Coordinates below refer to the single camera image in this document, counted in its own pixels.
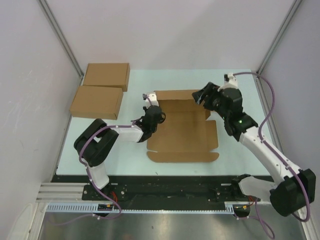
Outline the cardboard box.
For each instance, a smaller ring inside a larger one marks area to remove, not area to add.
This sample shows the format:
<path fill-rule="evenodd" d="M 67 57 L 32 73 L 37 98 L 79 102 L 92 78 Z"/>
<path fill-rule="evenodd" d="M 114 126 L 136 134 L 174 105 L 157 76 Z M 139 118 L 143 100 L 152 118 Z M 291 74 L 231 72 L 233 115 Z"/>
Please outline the cardboard box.
<path fill-rule="evenodd" d="M 123 99 L 118 87 L 79 86 L 69 111 L 73 117 L 117 120 Z"/>
<path fill-rule="evenodd" d="M 219 158 L 217 123 L 196 104 L 194 90 L 157 90 L 166 117 L 147 140 L 147 156 L 155 163 L 211 163 Z"/>
<path fill-rule="evenodd" d="M 129 63 L 89 63 L 83 85 L 121 88 L 127 92 L 130 70 Z"/>

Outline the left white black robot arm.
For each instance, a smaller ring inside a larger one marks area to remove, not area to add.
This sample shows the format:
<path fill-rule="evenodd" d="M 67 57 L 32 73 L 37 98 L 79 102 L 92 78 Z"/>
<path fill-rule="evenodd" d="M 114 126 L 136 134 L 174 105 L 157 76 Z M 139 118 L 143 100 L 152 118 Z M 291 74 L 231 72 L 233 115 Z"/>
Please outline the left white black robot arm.
<path fill-rule="evenodd" d="M 75 140 L 73 147 L 79 162 L 84 165 L 93 194 L 100 200 L 110 196 L 110 179 L 104 166 L 110 151 L 117 141 L 143 143 L 166 120 L 166 114 L 157 105 L 143 107 L 144 115 L 130 125 L 108 125 L 100 118 L 95 119 Z"/>

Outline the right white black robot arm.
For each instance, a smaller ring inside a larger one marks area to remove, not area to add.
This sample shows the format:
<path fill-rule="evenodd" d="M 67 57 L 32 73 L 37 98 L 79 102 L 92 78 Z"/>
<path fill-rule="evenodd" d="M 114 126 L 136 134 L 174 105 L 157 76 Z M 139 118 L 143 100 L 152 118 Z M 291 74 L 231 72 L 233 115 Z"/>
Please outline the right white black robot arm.
<path fill-rule="evenodd" d="M 191 95 L 197 105 L 218 113 L 227 134 L 253 153 L 273 179 L 243 174 L 233 180 L 231 196 L 237 201 L 247 196 L 269 201 L 283 217 L 306 208 L 303 221 L 307 222 L 315 198 L 316 175 L 310 169 L 301 169 L 264 138 L 261 127 L 243 110 L 241 91 L 236 86 L 220 87 L 209 82 Z"/>

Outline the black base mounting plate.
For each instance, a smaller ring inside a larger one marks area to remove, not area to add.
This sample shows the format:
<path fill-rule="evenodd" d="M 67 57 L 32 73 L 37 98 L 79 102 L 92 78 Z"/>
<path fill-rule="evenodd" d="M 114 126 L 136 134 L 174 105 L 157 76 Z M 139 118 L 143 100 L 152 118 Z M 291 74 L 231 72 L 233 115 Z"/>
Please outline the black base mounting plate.
<path fill-rule="evenodd" d="M 103 195 L 116 202 L 125 202 L 134 197 L 205 197 L 218 201 L 246 201 L 258 197 L 253 193 L 242 193 L 236 186 L 237 175 L 112 175 L 101 192 L 90 183 L 85 175 L 54 175 L 52 183 L 85 184 L 83 200 L 102 200 Z"/>

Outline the aluminium front rail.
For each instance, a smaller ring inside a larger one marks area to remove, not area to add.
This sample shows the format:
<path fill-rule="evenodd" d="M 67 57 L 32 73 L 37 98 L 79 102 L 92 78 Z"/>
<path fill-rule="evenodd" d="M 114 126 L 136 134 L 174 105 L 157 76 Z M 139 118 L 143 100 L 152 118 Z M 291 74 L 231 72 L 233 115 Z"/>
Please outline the aluminium front rail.
<path fill-rule="evenodd" d="M 84 202 L 84 203 L 103 203 L 113 201 L 110 197 L 103 195 L 104 199 L 90 200 L 82 199 L 82 193 L 85 184 L 68 184 L 68 183 L 44 183 L 41 185 L 37 200 L 39 201 L 53 201 L 53 202 Z M 246 202 L 249 200 L 242 201 L 213 201 L 206 197 L 133 197 L 124 202 L 117 202 L 121 207 L 129 207 L 131 205 L 148 205 L 152 207 L 156 206 L 178 206 L 187 204 L 204 204 L 204 203 L 220 203 L 220 202 Z"/>

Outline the right aluminium frame post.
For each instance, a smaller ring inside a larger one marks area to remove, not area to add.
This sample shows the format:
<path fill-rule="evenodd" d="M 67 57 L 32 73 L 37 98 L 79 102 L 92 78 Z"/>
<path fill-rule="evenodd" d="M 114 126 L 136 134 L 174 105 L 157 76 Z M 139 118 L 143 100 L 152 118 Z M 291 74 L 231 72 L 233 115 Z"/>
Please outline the right aluminium frame post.
<path fill-rule="evenodd" d="M 276 49 L 280 45 L 285 33 L 287 32 L 291 22 L 293 21 L 296 13 L 298 12 L 300 6 L 304 0 L 294 0 L 291 4 L 287 14 L 285 15 L 284 20 L 282 21 L 275 37 L 273 38 L 271 45 L 269 46 L 266 54 L 264 55 L 262 62 L 260 63 L 259 67 L 256 70 L 257 74 L 262 74 L 266 66 L 268 65 L 269 61 L 271 60 L 272 56 L 276 52 Z"/>

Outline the aluminium frame post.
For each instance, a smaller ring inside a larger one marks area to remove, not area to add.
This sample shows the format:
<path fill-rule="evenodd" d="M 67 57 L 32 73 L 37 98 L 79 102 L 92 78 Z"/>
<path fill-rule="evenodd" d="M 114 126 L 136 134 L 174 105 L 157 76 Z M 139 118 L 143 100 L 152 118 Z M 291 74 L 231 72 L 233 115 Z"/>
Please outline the aluminium frame post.
<path fill-rule="evenodd" d="M 294 0 L 291 4 L 287 14 L 285 15 L 284 20 L 282 21 L 275 37 L 273 38 L 271 45 L 269 46 L 266 54 L 264 55 L 262 62 L 260 63 L 259 67 L 256 70 L 257 74 L 262 74 L 266 66 L 268 65 L 269 61 L 271 60 L 272 56 L 276 52 L 276 49 L 280 45 L 285 33 L 287 32 L 291 22 L 293 21 L 296 13 L 298 12 L 300 6 L 304 0 Z"/>
<path fill-rule="evenodd" d="M 84 76 L 84 72 L 80 67 L 79 62 L 76 59 L 76 56 L 74 55 L 74 52 L 72 51 L 67 38 L 65 37 L 65 34 L 63 33 L 55 15 L 52 11 L 49 3 L 47 0 L 37 0 L 37 3 L 39 7 L 41 8 L 44 16 L 46 17 L 49 25 L 51 26 L 55 36 L 57 37 L 60 45 L 62 46 L 66 56 L 70 60 L 73 68 L 75 69 L 77 75 L 82 78 Z"/>

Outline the left aluminium frame post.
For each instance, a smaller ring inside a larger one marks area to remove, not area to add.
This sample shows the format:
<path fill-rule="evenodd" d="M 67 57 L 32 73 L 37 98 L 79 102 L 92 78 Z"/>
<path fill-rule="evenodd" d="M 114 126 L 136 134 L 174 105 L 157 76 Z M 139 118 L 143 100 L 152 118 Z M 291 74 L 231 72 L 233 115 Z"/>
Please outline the left aluminium frame post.
<path fill-rule="evenodd" d="M 65 34 L 63 33 L 55 15 L 52 11 L 49 3 L 47 0 L 37 0 L 37 3 L 39 7 L 41 8 L 44 16 L 46 17 L 49 25 L 51 26 L 55 36 L 57 37 L 60 45 L 62 46 L 66 56 L 70 60 L 73 68 L 75 69 L 77 75 L 82 78 L 84 76 L 84 72 L 80 67 L 79 62 L 76 59 L 76 56 L 74 55 L 74 52 L 72 51 L 67 38 L 65 37 Z"/>

